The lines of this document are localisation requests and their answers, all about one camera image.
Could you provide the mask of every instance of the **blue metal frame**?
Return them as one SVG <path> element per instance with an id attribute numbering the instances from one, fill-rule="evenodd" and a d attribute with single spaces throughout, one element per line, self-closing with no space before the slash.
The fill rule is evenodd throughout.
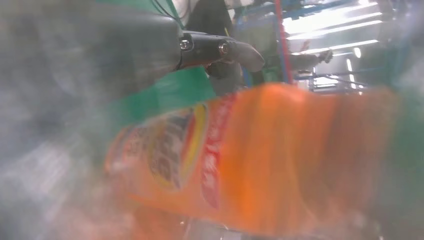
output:
<path id="1" fill-rule="evenodd" d="M 355 0 L 338 0 L 338 1 L 334 1 L 334 2 L 330 2 L 330 3 L 325 3 L 325 4 L 320 4 L 320 5 L 316 5 L 314 7 L 309 7 L 309 8 L 302 8 L 300 10 L 294 10 L 294 11 L 289 11 L 289 12 L 285 12 L 283 17 L 284 18 L 298 18 L 307 14 L 311 14 L 314 12 L 319 12 L 322 10 L 325 10 L 327 8 L 334 8 L 334 7 L 338 7 L 338 6 L 342 6 L 348 3 L 351 3 Z M 283 9 L 284 7 L 289 6 L 291 2 L 294 2 L 294 0 L 289 0 L 289 1 L 282 1 L 281 3 L 281 8 Z M 245 11 L 244 16 L 246 15 L 252 15 L 252 14 L 256 14 L 256 15 L 265 15 L 267 13 L 273 12 L 275 13 L 276 11 L 276 6 L 274 3 L 271 4 L 267 4 L 267 5 L 263 5 L 263 6 L 258 6 L 258 7 L 254 7 L 251 9 L 248 9 Z M 246 21 L 243 22 L 243 16 L 241 16 L 238 20 L 237 20 L 237 24 L 236 24 L 236 29 L 237 30 L 244 30 L 244 29 L 249 29 L 249 28 L 254 28 L 254 27 L 261 27 L 264 25 L 269 25 L 272 24 L 274 31 L 276 32 L 276 39 L 279 40 L 281 37 L 280 35 L 280 26 L 279 24 L 281 24 L 276 15 L 270 15 L 267 17 L 263 17 L 261 19 L 256 19 L 254 21 Z M 281 47 L 281 44 L 278 44 L 278 55 L 280 58 L 280 63 L 281 63 L 281 70 L 283 72 L 283 74 L 285 75 L 285 79 L 287 78 L 287 74 L 290 74 L 287 70 L 286 70 L 286 61 L 284 58 L 284 52 L 283 49 Z M 248 72 L 243 69 L 243 77 L 244 77 L 244 81 L 245 83 L 249 83 L 252 84 L 252 80 L 249 77 Z"/>
<path id="2" fill-rule="evenodd" d="M 288 0 L 288 1 L 282 1 L 281 3 L 281 8 L 283 9 L 284 7 L 289 6 L 293 0 Z M 284 18 L 298 18 L 300 16 L 304 16 L 307 14 L 311 14 L 314 12 L 318 12 L 318 11 L 322 11 L 325 10 L 327 8 L 334 8 L 334 7 L 339 7 L 345 4 L 349 4 L 351 2 L 354 2 L 355 0 L 339 0 L 339 1 L 334 1 L 331 3 L 326 3 L 326 4 L 320 4 L 320 5 L 316 5 L 314 7 L 309 7 L 309 8 L 303 8 L 300 10 L 294 10 L 294 11 L 290 11 L 290 12 L 285 12 L 283 14 Z M 401 4 L 400 2 L 404 2 L 406 3 L 406 0 L 398 0 L 396 2 L 395 5 L 395 9 L 399 8 L 399 5 Z M 251 9 L 248 9 L 245 11 L 245 15 L 259 15 L 259 14 L 266 14 L 266 13 L 270 13 L 273 12 L 275 13 L 275 4 L 267 4 L 264 6 L 258 6 L 258 7 L 254 7 Z M 248 20 L 246 22 L 243 22 L 243 16 L 240 17 L 237 21 L 236 24 L 236 28 L 238 30 L 244 30 L 244 29 L 248 29 L 248 28 L 254 28 L 254 27 L 261 27 L 264 25 L 270 25 L 272 24 L 274 27 L 275 32 L 277 33 L 276 39 L 279 40 L 280 39 L 280 26 L 278 24 L 280 24 L 278 22 L 277 16 L 276 15 L 270 15 L 267 17 L 263 17 L 261 19 L 256 19 L 256 20 Z M 400 71 L 402 69 L 403 66 L 403 62 L 406 58 L 406 56 L 409 53 L 409 49 L 410 49 L 410 42 L 409 42 L 409 35 L 410 35 L 410 31 L 411 29 L 407 29 L 402 33 L 402 38 L 401 41 L 398 43 L 398 47 L 394 50 L 395 51 L 395 58 L 390 58 L 389 57 L 389 53 L 387 52 L 387 57 L 386 57 L 386 63 L 385 66 L 382 67 L 377 67 L 377 68 L 367 68 L 367 69 L 362 69 L 362 70 L 357 70 L 357 71 L 345 71 L 345 72 L 335 72 L 335 73 L 330 73 L 330 74 L 319 74 L 316 75 L 314 74 L 312 77 L 314 78 L 319 78 L 319 77 L 328 77 L 328 76 L 345 76 L 345 75 L 350 75 L 350 74 L 361 74 L 361 73 L 365 73 L 365 72 L 372 72 L 372 71 L 384 71 L 386 70 L 388 75 L 387 77 L 390 78 L 390 81 L 393 83 L 395 79 L 397 79 L 399 77 Z M 279 53 L 279 58 L 280 58 L 280 62 L 281 62 L 281 69 L 283 71 L 283 73 L 289 74 L 286 71 L 286 64 L 285 64 L 285 58 L 284 58 L 284 53 L 283 50 L 281 48 L 281 44 L 278 44 L 278 53 Z M 243 70 L 243 76 L 245 79 L 245 82 L 249 82 L 249 84 L 252 84 L 252 80 L 250 79 L 249 74 L 246 74 L 247 71 L 244 69 Z M 308 80 L 310 79 L 311 76 L 297 76 L 294 79 L 295 80 Z"/>

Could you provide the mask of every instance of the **ceiling light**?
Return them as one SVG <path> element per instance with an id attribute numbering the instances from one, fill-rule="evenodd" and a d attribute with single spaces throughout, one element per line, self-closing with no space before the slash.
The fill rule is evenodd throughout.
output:
<path id="1" fill-rule="evenodd" d="M 288 37 L 287 39 L 288 40 L 311 39 L 311 38 L 326 35 L 326 34 L 337 33 L 337 32 L 340 32 L 340 31 L 345 31 L 345 30 L 349 30 L 349 29 L 356 29 L 356 28 L 361 28 L 361 27 L 370 26 L 370 25 L 374 25 L 374 24 L 380 24 L 380 23 L 382 23 L 382 21 L 380 21 L 380 20 L 367 21 L 367 22 L 362 22 L 362 23 L 353 24 L 353 25 L 349 25 L 349 26 L 341 26 L 341 27 L 336 27 L 336 28 L 327 29 L 327 30 L 319 30 L 319 31 L 303 33 L 303 34 L 299 34 L 299 35 L 296 35 L 296 36 Z"/>
<path id="2" fill-rule="evenodd" d="M 350 79 L 350 81 L 352 82 L 352 83 L 350 84 L 350 87 L 351 87 L 351 88 L 353 88 L 353 89 L 357 89 L 357 85 L 354 83 L 354 82 L 355 82 L 355 77 L 354 77 L 354 75 L 353 75 L 353 74 L 350 74 L 350 75 L 349 75 L 349 79 Z"/>
<path id="3" fill-rule="evenodd" d="M 301 20 L 294 20 L 289 22 L 283 22 L 284 30 L 288 34 L 297 34 L 297 33 L 306 33 L 312 32 L 318 29 L 324 29 L 332 26 L 347 24 L 350 22 L 355 22 L 363 19 L 368 19 L 376 16 L 382 15 L 381 12 L 374 12 L 369 14 L 364 14 L 354 17 L 345 17 L 344 15 L 336 15 L 334 13 L 319 13 L 315 14 L 315 18 L 302 18 Z"/>
<path id="4" fill-rule="evenodd" d="M 317 88 L 324 88 L 324 87 L 333 87 L 335 84 L 320 84 L 316 85 Z"/>
<path id="5" fill-rule="evenodd" d="M 349 72 L 352 72 L 352 63 L 349 58 L 346 59 L 346 64 L 347 64 L 347 70 L 349 70 Z"/>
<path id="6" fill-rule="evenodd" d="M 360 49 L 359 47 L 355 47 L 355 48 L 353 49 L 353 52 L 355 53 L 355 56 L 356 56 L 358 59 L 360 59 L 360 58 L 361 58 L 362 53 L 361 53 L 361 49 Z"/>
<path id="7" fill-rule="evenodd" d="M 328 84 L 335 85 L 338 82 L 339 81 L 337 79 L 331 79 L 324 76 L 315 78 L 316 85 L 328 85 Z"/>
<path id="8" fill-rule="evenodd" d="M 337 54 L 333 54 L 333 57 L 338 57 L 338 56 L 343 56 L 343 55 L 351 55 L 353 54 L 352 52 L 345 52 L 345 53 L 337 53 Z"/>
<path id="9" fill-rule="evenodd" d="M 358 41 L 358 42 L 349 43 L 349 44 L 331 46 L 331 47 L 329 47 L 329 49 L 331 49 L 331 50 L 345 49 L 345 48 L 351 48 L 351 47 L 356 47 L 356 46 L 361 46 L 361 45 L 367 45 L 367 44 L 374 44 L 374 43 L 378 43 L 378 41 L 375 40 L 375 39 L 368 40 L 368 41 Z"/>
<path id="10" fill-rule="evenodd" d="M 357 47 L 357 46 L 362 46 L 362 45 L 367 45 L 367 44 L 374 44 L 374 43 L 378 43 L 378 40 L 368 40 L 368 41 L 358 41 L 358 42 L 353 42 L 353 43 L 348 43 L 348 44 L 343 44 L 343 45 L 336 45 L 336 46 L 330 46 L 330 47 L 324 47 L 324 48 L 314 48 L 314 49 L 309 49 L 306 51 L 301 51 L 301 52 L 295 52 L 292 53 L 293 55 L 299 55 L 299 54 L 316 54 L 316 53 L 321 53 L 327 50 L 338 50 L 338 49 L 345 49 L 345 48 L 351 48 L 351 47 Z"/>

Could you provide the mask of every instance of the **orange bottle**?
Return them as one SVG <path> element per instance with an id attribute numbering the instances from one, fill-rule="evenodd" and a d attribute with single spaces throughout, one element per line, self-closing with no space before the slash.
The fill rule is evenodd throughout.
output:
<path id="1" fill-rule="evenodd" d="M 343 148 L 350 127 L 335 121 L 347 113 L 367 116 L 366 107 L 342 110 L 364 106 L 368 95 L 322 96 L 268 84 L 199 103 L 123 129 L 106 171 L 146 206 L 253 234 L 307 231 L 366 207 L 377 155 L 355 159 L 355 166 L 373 166 L 356 186 L 350 147 L 344 154 L 329 144 Z M 372 129 L 354 128 L 347 144 Z"/>

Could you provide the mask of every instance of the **black cable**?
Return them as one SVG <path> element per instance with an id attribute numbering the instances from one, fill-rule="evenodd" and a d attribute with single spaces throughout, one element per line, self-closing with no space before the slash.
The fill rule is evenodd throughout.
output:
<path id="1" fill-rule="evenodd" d="M 158 6 L 156 6 L 156 4 L 152 0 L 150 0 L 150 1 L 151 1 L 151 4 L 153 5 L 154 9 L 156 9 L 156 11 L 158 13 L 164 15 L 164 13 L 161 11 L 161 9 Z"/>
<path id="2" fill-rule="evenodd" d="M 157 4 L 157 6 L 159 6 L 159 8 L 163 11 L 163 13 L 165 13 L 166 15 L 168 15 L 168 17 L 170 17 L 170 18 L 172 18 L 172 19 L 174 19 L 175 21 L 177 20 L 174 16 L 172 16 L 167 10 L 165 10 L 165 8 L 159 3 L 159 1 L 158 0 L 150 0 L 151 1 L 151 3 L 153 4 L 153 5 L 155 5 L 155 3 Z"/>

